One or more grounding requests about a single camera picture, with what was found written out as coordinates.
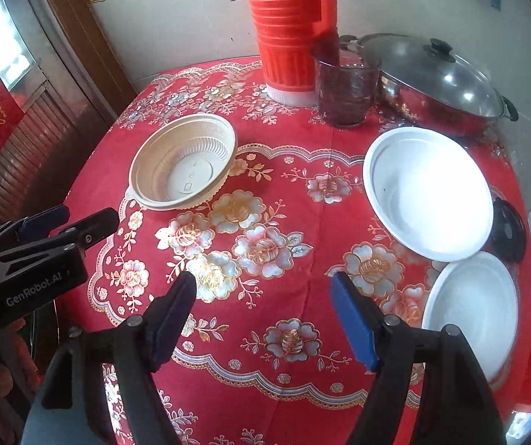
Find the person's hand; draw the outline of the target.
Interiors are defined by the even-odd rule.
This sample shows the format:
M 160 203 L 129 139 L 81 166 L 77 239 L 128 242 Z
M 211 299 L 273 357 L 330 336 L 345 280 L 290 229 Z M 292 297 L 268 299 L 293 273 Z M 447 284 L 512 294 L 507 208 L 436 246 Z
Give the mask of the person's hand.
M 10 352 L 11 364 L 15 372 L 12 373 L 4 365 L 0 365 L 0 400 L 5 398 L 12 389 L 13 378 L 18 377 L 27 385 L 31 393 L 38 389 L 38 369 L 32 357 L 25 340 L 20 336 L 20 330 L 25 326 L 25 319 L 18 319 L 7 327 L 2 336 L 6 340 L 7 349 Z

